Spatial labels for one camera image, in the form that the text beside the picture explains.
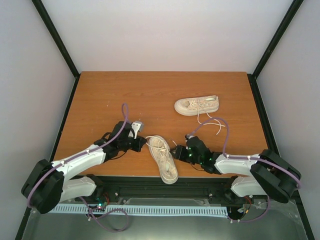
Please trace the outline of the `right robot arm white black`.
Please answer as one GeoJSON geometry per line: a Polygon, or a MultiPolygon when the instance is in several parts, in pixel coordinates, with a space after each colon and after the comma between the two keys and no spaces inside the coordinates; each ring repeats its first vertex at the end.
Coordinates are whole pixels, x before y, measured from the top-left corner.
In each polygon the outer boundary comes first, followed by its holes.
{"type": "Polygon", "coordinates": [[[210,151],[197,136],[170,150],[173,158],[200,167],[209,174],[232,174],[224,194],[235,197],[268,196],[287,203],[301,186],[301,174],[270,149],[255,155],[229,155],[210,151]]]}

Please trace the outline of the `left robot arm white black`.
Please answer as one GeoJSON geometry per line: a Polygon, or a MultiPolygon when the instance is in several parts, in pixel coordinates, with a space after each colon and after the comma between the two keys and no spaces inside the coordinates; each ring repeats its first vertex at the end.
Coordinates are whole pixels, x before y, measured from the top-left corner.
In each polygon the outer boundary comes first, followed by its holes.
{"type": "Polygon", "coordinates": [[[140,152],[146,144],[146,138],[139,136],[144,124],[120,121],[112,132],[105,133],[86,149],[52,162],[42,159],[36,163],[21,193],[27,199],[30,208],[46,214],[57,204],[79,197],[88,197],[90,201],[101,201],[104,195],[102,181],[89,174],[81,178],[76,176],[87,169],[119,158],[119,153],[131,150],[140,152]]]}

